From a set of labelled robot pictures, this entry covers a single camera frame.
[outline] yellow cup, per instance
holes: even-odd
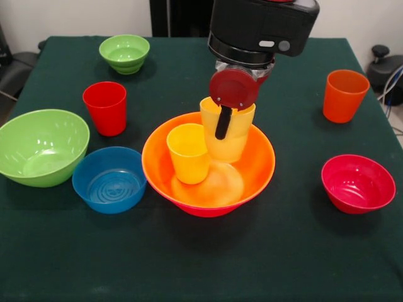
[[[167,136],[176,177],[185,184],[198,184],[207,177],[210,157],[207,153],[204,128],[199,124],[183,124]]]
[[[215,129],[219,122],[221,107],[217,106],[210,97],[200,102],[206,146],[212,159],[233,163],[241,158],[255,110],[255,104],[242,111],[233,109],[227,135],[223,140],[217,140]]]

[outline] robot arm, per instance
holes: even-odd
[[[254,104],[275,54],[304,50],[319,14],[316,0],[215,0],[208,47],[218,58],[210,96],[222,107],[215,136],[224,139],[232,109]]]

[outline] orange bowl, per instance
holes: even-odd
[[[230,213],[265,189],[275,171],[275,152],[266,135],[254,125],[238,162],[232,165],[213,162],[209,175],[201,184],[180,183],[175,176],[166,137],[173,128],[185,123],[201,124],[200,112],[165,122],[144,145],[144,174],[159,194],[191,215],[217,217]]]

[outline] small green bowl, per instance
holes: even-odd
[[[70,178],[88,142],[88,125],[74,113],[25,113],[0,128],[0,173],[31,187],[56,186]]]
[[[99,46],[99,54],[120,74],[135,74],[144,64],[150,43],[141,36],[118,35]]]

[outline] table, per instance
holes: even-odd
[[[81,115],[88,152],[141,151],[164,121],[198,110],[215,57],[203,38],[150,38],[143,69],[122,76],[98,55],[104,37],[51,37],[13,116],[42,108]],[[402,301],[403,151],[374,94],[351,123],[321,113],[326,75],[361,71],[345,39],[310,39],[278,56],[255,125],[271,140],[276,170],[264,192],[227,216],[190,216],[150,187],[120,215],[101,215],[71,181],[38,189],[0,177],[0,301]],[[128,91],[128,126],[96,133],[81,94],[98,81]],[[330,157],[361,154],[384,165],[398,193],[374,213],[349,216],[327,198]]]

